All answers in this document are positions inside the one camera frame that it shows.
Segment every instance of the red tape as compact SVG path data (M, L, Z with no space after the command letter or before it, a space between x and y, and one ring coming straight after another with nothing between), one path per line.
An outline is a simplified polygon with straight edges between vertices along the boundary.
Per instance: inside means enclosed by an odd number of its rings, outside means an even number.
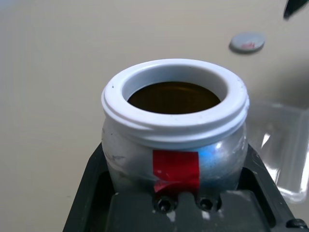
M155 192L198 190L198 152L154 150L153 173L159 178L154 185Z

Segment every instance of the plastic jar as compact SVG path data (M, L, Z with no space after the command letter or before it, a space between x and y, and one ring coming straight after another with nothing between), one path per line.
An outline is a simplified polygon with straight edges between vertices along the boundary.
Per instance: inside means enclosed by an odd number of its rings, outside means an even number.
M127 100L161 82L187 82L221 101L190 114L141 110ZM247 89L231 71L190 59L138 64L114 76L102 93L102 146L116 191L160 191L168 186L235 189L246 157Z

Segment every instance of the clear plastic container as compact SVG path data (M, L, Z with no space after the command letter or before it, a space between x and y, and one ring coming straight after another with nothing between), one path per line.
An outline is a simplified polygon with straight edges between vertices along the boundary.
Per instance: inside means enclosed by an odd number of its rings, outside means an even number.
M162 82L187 82L220 103L188 114L159 114L127 100ZM231 71L203 61L164 59L132 66L102 93L102 146L116 191L235 189L246 157L247 89Z
M309 112L270 102L251 101L248 141L264 162L282 196L306 199L309 179Z

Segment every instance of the amber liquid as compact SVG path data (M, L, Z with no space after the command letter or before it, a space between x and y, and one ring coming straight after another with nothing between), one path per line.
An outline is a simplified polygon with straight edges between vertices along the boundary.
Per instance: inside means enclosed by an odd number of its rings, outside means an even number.
M212 108L219 98L206 88L185 82L162 82L136 91L131 105L160 114L189 114Z

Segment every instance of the black holder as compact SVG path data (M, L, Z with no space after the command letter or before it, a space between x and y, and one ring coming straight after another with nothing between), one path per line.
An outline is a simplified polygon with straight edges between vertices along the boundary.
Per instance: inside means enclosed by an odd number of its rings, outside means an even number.
M178 199L115 193L102 146L92 154L63 232L305 232L249 146L237 191Z

